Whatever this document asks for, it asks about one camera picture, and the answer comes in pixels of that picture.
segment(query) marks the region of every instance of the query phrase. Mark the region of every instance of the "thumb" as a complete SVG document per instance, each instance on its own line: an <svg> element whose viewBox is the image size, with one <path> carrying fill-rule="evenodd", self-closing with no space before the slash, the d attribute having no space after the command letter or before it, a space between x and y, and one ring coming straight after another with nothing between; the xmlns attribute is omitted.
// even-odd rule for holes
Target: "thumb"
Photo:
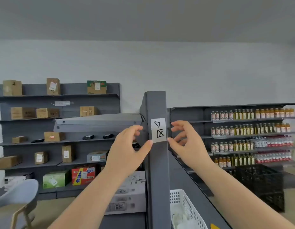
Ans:
<svg viewBox="0 0 295 229"><path fill-rule="evenodd" d="M182 147L180 144L178 144L176 141L174 141L173 138L168 137L168 143L170 144L171 148L178 154L180 155L183 150L184 147Z"/></svg>
<svg viewBox="0 0 295 229"><path fill-rule="evenodd" d="M142 159L144 159L146 157L146 155L149 153L150 149L153 146L153 141L152 140L148 140L144 143L144 145L141 147L141 149L139 149L139 151L137 152L137 154L142 157Z"/></svg>

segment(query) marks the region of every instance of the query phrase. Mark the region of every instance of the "white box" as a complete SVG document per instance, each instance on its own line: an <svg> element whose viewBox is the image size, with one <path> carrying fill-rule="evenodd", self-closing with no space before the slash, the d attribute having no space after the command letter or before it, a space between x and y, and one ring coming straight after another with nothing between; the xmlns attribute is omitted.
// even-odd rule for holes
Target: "white box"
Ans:
<svg viewBox="0 0 295 229"><path fill-rule="evenodd" d="M146 212L145 171L135 171L117 190L105 215Z"/></svg>
<svg viewBox="0 0 295 229"><path fill-rule="evenodd" d="M17 173L13 176L6 176L4 178L4 191L8 191L13 188L15 185L23 182L26 179L33 178L33 173Z"/></svg>

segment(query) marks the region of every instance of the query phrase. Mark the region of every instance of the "cardboard box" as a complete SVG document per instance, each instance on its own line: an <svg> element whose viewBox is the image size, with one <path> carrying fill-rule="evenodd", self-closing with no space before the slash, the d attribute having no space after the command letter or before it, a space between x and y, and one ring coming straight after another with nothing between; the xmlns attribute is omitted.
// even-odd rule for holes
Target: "cardboard box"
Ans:
<svg viewBox="0 0 295 229"><path fill-rule="evenodd" d="M28 140L28 138L26 136L12 137L12 144L19 144L19 143L25 142L27 140Z"/></svg>
<svg viewBox="0 0 295 229"><path fill-rule="evenodd" d="M106 162L107 151L97 151L87 154L87 162Z"/></svg>
<svg viewBox="0 0 295 229"><path fill-rule="evenodd" d="M135 171L117 190L105 215L146 212L145 171Z"/></svg>
<svg viewBox="0 0 295 229"><path fill-rule="evenodd" d="M6 176L4 178L4 191L8 191L24 180L32 178L33 173L15 173L12 176Z"/></svg>
<svg viewBox="0 0 295 229"><path fill-rule="evenodd" d="M87 185L96 177L96 168L82 166L71 170L72 185Z"/></svg>
<svg viewBox="0 0 295 229"><path fill-rule="evenodd" d="M81 117L94 116L94 115L98 115L98 114L99 114L99 110L96 107L93 107L93 106L80 107L80 116Z"/></svg>
<svg viewBox="0 0 295 229"><path fill-rule="evenodd" d="M22 96L21 81L4 80L2 89L3 89L4 96Z"/></svg>
<svg viewBox="0 0 295 229"><path fill-rule="evenodd" d="M61 84L57 78L47 78L47 95L60 95Z"/></svg>
<svg viewBox="0 0 295 229"><path fill-rule="evenodd" d="M103 80L87 80L88 94L106 94L107 83Z"/></svg>
<svg viewBox="0 0 295 229"><path fill-rule="evenodd" d="M54 171L43 176L43 189L64 187L70 182L70 171Z"/></svg>
<svg viewBox="0 0 295 229"><path fill-rule="evenodd" d="M38 108L36 116L37 118L59 117L60 110L58 108Z"/></svg>
<svg viewBox="0 0 295 229"><path fill-rule="evenodd" d="M66 138L64 132L45 132L44 137L45 141L61 141Z"/></svg>
<svg viewBox="0 0 295 229"><path fill-rule="evenodd" d="M11 119L36 118L36 108L13 107L11 108Z"/></svg>
<svg viewBox="0 0 295 229"><path fill-rule="evenodd" d="M35 165L44 164L48 162L48 154L46 152L35 153Z"/></svg>
<svg viewBox="0 0 295 229"><path fill-rule="evenodd" d="M21 156L8 156L0 158L0 169L8 169L22 162Z"/></svg>
<svg viewBox="0 0 295 229"><path fill-rule="evenodd" d="M71 145L62 146L63 162L72 162L75 158L75 153Z"/></svg>

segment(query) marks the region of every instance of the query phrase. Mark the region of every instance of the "red box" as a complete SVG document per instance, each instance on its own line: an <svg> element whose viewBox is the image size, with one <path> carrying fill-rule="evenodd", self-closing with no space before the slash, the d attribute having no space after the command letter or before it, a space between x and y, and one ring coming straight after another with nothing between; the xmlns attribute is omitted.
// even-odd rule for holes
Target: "red box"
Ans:
<svg viewBox="0 0 295 229"><path fill-rule="evenodd" d="M93 181L96 177L95 167L77 167L71 170L72 185L87 185Z"/></svg>

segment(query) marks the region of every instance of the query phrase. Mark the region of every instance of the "crate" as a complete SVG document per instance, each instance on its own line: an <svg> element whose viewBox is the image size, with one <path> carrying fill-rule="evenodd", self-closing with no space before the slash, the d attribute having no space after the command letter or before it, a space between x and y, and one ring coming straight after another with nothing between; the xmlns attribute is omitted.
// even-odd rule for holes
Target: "crate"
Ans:
<svg viewBox="0 0 295 229"><path fill-rule="evenodd" d="M283 192L283 174L265 165L237 166L235 177L258 197Z"/></svg>
<svg viewBox="0 0 295 229"><path fill-rule="evenodd" d="M186 215L188 215L191 219L194 219L197 222L197 229L208 229L206 223L203 218L200 216L198 211L195 209L194 205L188 198L187 194L182 189L170 190L170 206L180 205L184 209ZM171 222L173 228L175 228L173 224L173 214L171 212Z"/></svg>
<svg viewBox="0 0 295 229"><path fill-rule="evenodd" d="M284 192L263 194L260 196L260 199L263 200L268 206L270 206L276 212L285 212Z"/></svg>

